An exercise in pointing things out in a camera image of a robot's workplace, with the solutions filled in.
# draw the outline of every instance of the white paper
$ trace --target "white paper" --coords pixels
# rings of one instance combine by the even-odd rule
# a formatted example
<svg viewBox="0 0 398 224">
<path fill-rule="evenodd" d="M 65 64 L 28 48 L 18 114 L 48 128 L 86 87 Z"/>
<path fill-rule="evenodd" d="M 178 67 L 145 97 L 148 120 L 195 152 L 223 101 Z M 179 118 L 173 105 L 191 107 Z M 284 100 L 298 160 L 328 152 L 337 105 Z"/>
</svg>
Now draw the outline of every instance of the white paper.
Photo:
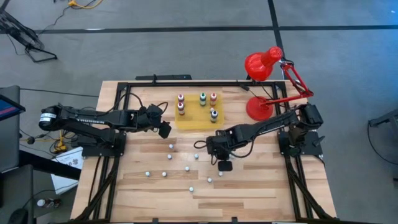
<svg viewBox="0 0 398 224">
<path fill-rule="evenodd" d="M 64 152 L 64 153 L 58 155 L 56 157 L 56 159 L 53 159 L 53 161 L 61 162 L 63 164 L 75 167 L 77 169 L 82 169 L 83 162 L 84 162 L 84 160 L 81 156 L 82 150 L 83 150 L 82 147 L 77 147 L 76 149 L 72 149 L 70 151 L 67 151 L 67 152 Z M 51 174 L 51 178 L 52 178 L 52 182 L 54 184 L 54 189 L 56 190 L 55 193 L 57 195 L 60 195 L 64 192 L 68 191 L 69 189 L 78 185 L 78 183 L 79 183 L 78 180 L 60 177 L 60 176 L 57 176 L 54 174 Z"/>
</svg>

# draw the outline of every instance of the cable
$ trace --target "cable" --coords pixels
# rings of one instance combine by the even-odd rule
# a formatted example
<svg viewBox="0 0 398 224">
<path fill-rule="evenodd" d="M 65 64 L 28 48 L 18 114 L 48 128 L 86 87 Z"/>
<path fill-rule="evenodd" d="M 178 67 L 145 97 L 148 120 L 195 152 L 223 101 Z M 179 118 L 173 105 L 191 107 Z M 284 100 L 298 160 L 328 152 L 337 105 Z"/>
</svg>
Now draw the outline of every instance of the cable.
<svg viewBox="0 0 398 224">
<path fill-rule="evenodd" d="M 205 145 L 204 146 L 196 146 L 199 142 L 203 142 L 203 143 L 205 143 Z M 193 143 L 193 147 L 195 149 L 203 149 L 206 146 L 207 146 L 207 143 L 205 141 L 203 141 L 203 140 L 198 140 L 198 141 L 195 141 L 195 143 Z"/>
<path fill-rule="evenodd" d="M 91 3 L 95 2 L 97 0 L 92 0 L 91 2 L 89 2 L 87 5 L 85 5 L 85 7 L 89 6 Z M 84 9 L 82 7 L 76 7 L 76 6 L 70 6 L 72 9 Z"/>
<path fill-rule="evenodd" d="M 57 24 L 58 20 L 61 19 L 61 17 L 63 17 L 63 16 L 65 15 L 65 11 L 66 11 L 67 9 L 69 9 L 69 8 L 70 8 L 70 6 L 66 7 L 65 9 L 63 9 L 63 10 L 62 10 L 62 15 L 61 15 L 61 16 L 58 16 L 58 18 L 55 20 L 55 22 L 54 22 L 53 24 L 50 24 L 50 25 L 48 25 L 47 27 L 45 27 L 40 33 L 37 34 L 37 36 L 42 35 L 42 34 L 45 32 L 45 30 L 47 30 L 50 26 L 55 26 L 55 25 Z"/>
<path fill-rule="evenodd" d="M 36 151 L 44 152 L 44 153 L 50 155 L 50 156 L 51 156 L 51 159 L 55 159 L 57 162 L 59 162 L 59 161 L 57 160 L 57 158 L 54 158 L 54 155 L 53 155 L 53 154 L 50 154 L 50 153 L 48 153 L 48 152 L 46 152 L 46 151 L 44 151 L 44 150 L 35 149 L 35 148 L 29 147 L 29 146 L 25 146 L 25 145 L 23 145 L 23 144 L 19 144 L 19 145 L 20 145 L 20 146 L 24 146 L 24 147 L 27 148 L 27 149 L 31 149 L 31 150 L 36 150 Z"/>
<path fill-rule="evenodd" d="M 94 6 L 82 6 L 79 5 L 75 0 L 71 0 L 68 5 L 69 6 L 78 6 L 82 9 L 94 9 L 95 7 L 97 7 L 99 4 L 101 4 L 101 2 L 103 2 L 103 0 L 98 0 L 98 2 L 96 4 L 94 4 Z"/>
<path fill-rule="evenodd" d="M 161 105 L 163 105 L 163 104 L 166 104 L 166 107 L 164 108 L 163 112 L 160 114 L 161 116 L 166 112 L 167 107 L 169 106 L 169 103 L 168 103 L 168 102 L 159 103 L 157 106 L 159 107 L 159 106 L 161 106 Z"/>
<path fill-rule="evenodd" d="M 91 195 L 93 194 L 93 189 L 94 189 L 94 183 L 95 179 L 97 177 L 97 171 L 98 171 L 98 166 L 100 164 L 101 156 L 98 157 L 97 164 L 95 165 L 95 171 L 94 171 L 94 177 L 93 177 L 93 182 L 91 183 L 91 189 L 90 189 L 90 195 L 88 196 L 88 203 L 91 201 Z"/>
<path fill-rule="evenodd" d="M 11 41 L 12 46 L 14 47 L 15 54 L 18 55 L 18 56 L 25 55 L 25 54 L 19 54 L 19 53 L 17 52 L 17 48 L 15 47 L 15 44 L 14 44 L 14 42 L 12 41 L 11 37 L 10 37 L 8 34 L 7 34 L 7 37 L 8 37 L 8 39 Z"/>
<path fill-rule="evenodd" d="M 122 97 L 120 97 L 120 99 L 114 104 L 114 106 L 111 107 L 111 109 L 105 111 L 104 113 L 101 113 L 101 114 L 83 114 L 83 113 L 78 113 L 78 114 L 80 114 L 80 115 L 85 115 L 85 116 L 97 116 L 97 117 L 99 117 L 99 116 L 105 116 L 105 115 L 109 114 L 112 110 L 115 110 L 115 108 L 119 105 L 120 101 L 122 101 L 122 99 L 123 99 L 126 95 L 135 96 L 135 97 L 138 99 L 139 104 L 141 105 L 141 107 L 144 106 L 144 105 L 142 104 L 141 99 L 140 99 L 137 95 L 135 95 L 135 94 L 133 94 L 133 93 L 125 93 L 125 94 L 124 94 Z M 62 104 L 58 103 L 58 105 L 59 105 L 59 107 L 61 107 L 61 108 L 64 109 L 65 111 L 67 111 L 67 112 L 69 112 L 69 113 L 76 114 L 76 112 L 70 111 L 68 108 L 66 108 L 66 107 L 63 106 Z"/>
<path fill-rule="evenodd" d="M 370 143 L 370 145 L 371 145 L 373 151 L 374 151 L 381 159 L 383 159 L 384 161 L 386 161 L 386 162 L 388 162 L 388 163 L 390 163 L 390 164 L 398 165 L 398 163 L 396 163 L 396 162 L 391 162 L 391 161 L 389 161 L 388 159 L 382 157 L 382 156 L 380 155 L 380 153 L 378 153 L 378 152 L 376 151 L 376 149 L 374 148 L 373 143 L 372 143 L 372 141 L 371 141 L 370 134 L 369 134 L 369 129 L 370 129 L 370 127 L 371 127 L 371 124 L 368 123 L 368 140 L 369 140 L 369 143 Z"/>
<path fill-rule="evenodd" d="M 75 184 L 76 184 L 76 183 L 73 183 L 73 184 L 68 185 L 68 186 L 60 187 L 60 188 L 58 188 L 57 190 L 50 190 L 50 189 L 48 189 L 48 190 L 41 190 L 41 191 L 37 192 L 36 194 L 33 194 L 33 196 L 31 196 L 31 198 L 28 199 L 28 201 L 26 201 L 26 203 L 24 204 L 24 206 L 23 206 L 22 208 L 25 208 L 25 206 L 28 204 L 28 202 L 30 202 L 30 200 L 32 200 L 36 195 L 38 195 L 38 194 L 40 194 L 40 193 L 48 192 L 48 191 L 56 192 L 56 191 L 58 191 L 58 190 L 61 190 L 61 189 L 64 189 L 64 188 L 68 188 L 68 187 L 70 187 L 70 186 L 72 186 L 72 185 L 75 185 Z"/>
<path fill-rule="evenodd" d="M 98 98 L 99 96 L 95 95 L 84 95 L 84 94 L 76 94 L 76 93 L 64 93 L 60 91 L 52 91 L 52 90 L 38 90 L 38 89 L 31 89 L 31 88 L 21 88 L 20 90 L 26 90 L 26 91 L 42 91 L 46 93 L 58 93 L 58 94 L 64 94 L 64 95 L 71 95 L 71 96 L 86 96 L 86 97 L 95 97 Z"/>
</svg>

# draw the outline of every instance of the gray carpet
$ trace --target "gray carpet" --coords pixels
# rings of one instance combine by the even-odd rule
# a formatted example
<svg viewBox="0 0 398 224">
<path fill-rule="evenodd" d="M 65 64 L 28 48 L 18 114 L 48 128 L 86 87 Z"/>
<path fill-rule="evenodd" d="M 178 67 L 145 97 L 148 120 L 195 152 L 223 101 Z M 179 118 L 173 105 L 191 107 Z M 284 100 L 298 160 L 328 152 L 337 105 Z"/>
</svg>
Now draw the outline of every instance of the gray carpet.
<svg viewBox="0 0 398 224">
<path fill-rule="evenodd" d="M 33 29 L 43 29 L 61 15 L 66 1 L 12 0 L 8 13 Z M 398 2 L 376 0 L 278 0 L 280 26 L 352 26 L 398 24 Z M 171 26 L 271 26 L 267 1 L 104 0 L 92 10 L 67 9 L 49 29 L 137 28 Z M 325 124 L 326 172 L 338 216 L 343 220 L 396 223 L 398 190 L 392 177 L 398 166 L 371 149 L 369 119 L 398 108 L 396 30 L 282 31 L 286 57 L 315 92 Z M 16 56 L 0 35 L 0 86 L 97 95 L 103 80 L 133 80 L 137 75 L 191 74 L 194 79 L 245 78 L 244 59 L 275 45 L 273 31 L 43 34 L 45 49 L 59 60 L 34 64 Z M 18 52 L 23 48 L 16 42 Z M 282 78 L 275 69 L 271 79 Z M 21 128 L 36 135 L 40 110 L 61 102 L 76 108 L 96 106 L 95 98 L 23 91 Z M 390 127 L 371 129 L 377 150 L 398 162 Z M 38 142 L 37 149 L 49 144 Z M 32 151 L 43 157 L 45 153 Z M 35 191 L 52 188 L 35 185 Z M 69 219 L 74 191 L 58 210 L 38 223 Z"/>
</svg>

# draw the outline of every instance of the wooden tabletop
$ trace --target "wooden tabletop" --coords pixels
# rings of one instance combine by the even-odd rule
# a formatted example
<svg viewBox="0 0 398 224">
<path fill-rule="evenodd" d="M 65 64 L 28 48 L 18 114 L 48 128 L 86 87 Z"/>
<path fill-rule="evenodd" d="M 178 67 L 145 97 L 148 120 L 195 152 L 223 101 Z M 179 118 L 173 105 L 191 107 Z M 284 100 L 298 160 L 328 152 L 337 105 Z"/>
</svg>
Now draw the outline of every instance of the wooden tabletop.
<svg viewBox="0 0 398 224">
<path fill-rule="evenodd" d="M 113 106 L 117 81 L 103 82 L 97 110 L 106 111 Z M 287 84 L 289 96 L 296 95 L 295 88 Z M 261 87 L 251 87 L 259 96 L 264 96 Z M 112 222 L 230 222 L 231 217 L 239 221 L 292 221 L 295 220 L 292 199 L 287 181 L 284 158 L 279 154 L 276 132 L 256 138 L 253 153 L 244 159 L 233 160 L 233 171 L 218 176 L 217 166 L 210 164 L 206 149 L 195 149 L 193 143 L 205 140 L 215 130 L 184 131 L 175 127 L 175 95 L 221 93 L 224 106 L 224 128 L 236 124 L 255 123 L 246 114 L 246 102 L 250 92 L 240 87 L 137 87 L 137 94 L 144 105 L 169 102 L 163 119 L 170 121 L 172 132 L 162 139 L 157 133 L 129 133 L 124 155 L 120 159 L 118 181 L 114 196 Z M 306 99 L 290 103 L 306 103 Z M 139 103 L 130 98 L 129 109 L 139 109 Z M 238 149 L 245 154 L 249 146 Z M 332 216 L 335 216 L 332 197 L 323 164 L 313 156 L 302 156 L 303 168 L 309 191 Z M 80 176 L 71 218 L 77 217 L 87 206 L 91 182 L 97 158 L 85 161 Z M 96 183 L 99 181 L 101 164 Z M 301 214 L 305 217 L 302 194 L 297 189 Z M 108 193 L 104 194 L 101 217 L 104 217 Z"/>
</svg>

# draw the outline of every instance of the small object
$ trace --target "small object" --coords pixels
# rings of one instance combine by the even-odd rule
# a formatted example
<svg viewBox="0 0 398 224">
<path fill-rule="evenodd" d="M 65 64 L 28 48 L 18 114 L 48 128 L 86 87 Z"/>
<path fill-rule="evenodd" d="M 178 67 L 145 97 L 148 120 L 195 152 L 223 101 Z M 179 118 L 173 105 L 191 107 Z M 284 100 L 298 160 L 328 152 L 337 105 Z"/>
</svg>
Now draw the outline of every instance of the small object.
<svg viewBox="0 0 398 224">
<path fill-rule="evenodd" d="M 216 93 L 212 93 L 210 96 L 210 105 L 214 106 L 216 105 L 216 101 L 217 101 L 217 94 Z"/>
<path fill-rule="evenodd" d="M 20 224 L 20 223 L 27 223 L 27 215 L 28 212 L 24 208 L 18 208 L 17 210 L 13 211 L 8 219 L 9 224 Z"/>
<path fill-rule="evenodd" d="M 179 94 L 179 95 L 177 96 L 177 98 L 178 98 L 178 102 L 179 102 L 179 103 L 183 103 L 183 102 L 184 102 L 184 95 Z"/>
<path fill-rule="evenodd" d="M 200 94 L 200 105 L 205 106 L 206 105 L 206 93 L 201 93 Z"/>
<path fill-rule="evenodd" d="M 42 208 L 57 208 L 60 206 L 61 200 L 60 199 L 52 199 L 52 198 L 46 198 L 46 199 L 40 199 L 37 201 L 37 206 L 42 207 Z"/>
<path fill-rule="evenodd" d="M 217 110 L 214 110 L 213 112 L 211 112 L 210 121 L 213 123 L 217 122 L 217 117 L 218 117 L 218 112 Z"/>
<path fill-rule="evenodd" d="M 178 108 L 178 113 L 179 115 L 184 115 L 185 114 L 185 105 L 181 102 L 178 103 L 177 108 Z"/>
</svg>

